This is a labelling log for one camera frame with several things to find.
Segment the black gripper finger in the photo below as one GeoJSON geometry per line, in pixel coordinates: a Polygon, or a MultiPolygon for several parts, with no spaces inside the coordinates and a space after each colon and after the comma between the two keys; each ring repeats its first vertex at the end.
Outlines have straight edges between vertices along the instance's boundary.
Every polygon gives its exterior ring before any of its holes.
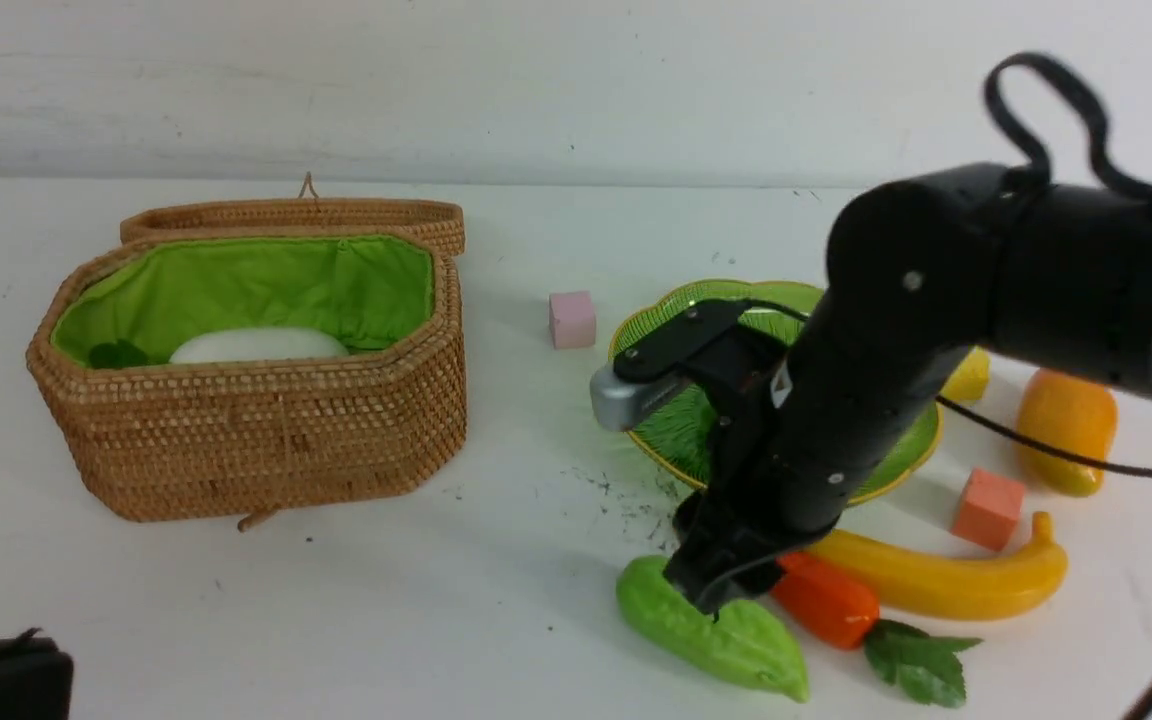
{"type": "Polygon", "coordinates": [[[785,577],[785,570],[776,560],[751,564],[708,585],[696,585],[685,591],[685,600],[695,611],[707,616],[718,616],[723,607],[738,600],[759,600],[768,594],[785,577]]]}

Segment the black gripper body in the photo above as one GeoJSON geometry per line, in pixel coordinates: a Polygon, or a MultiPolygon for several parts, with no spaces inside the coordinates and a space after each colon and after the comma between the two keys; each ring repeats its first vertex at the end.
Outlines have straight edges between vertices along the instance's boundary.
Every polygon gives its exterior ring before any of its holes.
{"type": "Polygon", "coordinates": [[[835,529],[847,477],[806,450],[786,370],[755,391],[755,414],[719,430],[717,473],[664,577],[685,597],[741,568],[804,550],[835,529]]]}

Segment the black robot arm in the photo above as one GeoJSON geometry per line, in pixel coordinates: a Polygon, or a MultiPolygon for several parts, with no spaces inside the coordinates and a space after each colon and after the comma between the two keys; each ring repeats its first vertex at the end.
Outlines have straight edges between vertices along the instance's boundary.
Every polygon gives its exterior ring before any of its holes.
{"type": "Polygon", "coordinates": [[[882,184],[829,233],[827,290],[778,355],[705,301],[664,369],[730,419],[666,578],[713,614],[823,541],[970,348],[1152,400],[1152,185],[1051,184],[970,165],[882,184]]]}

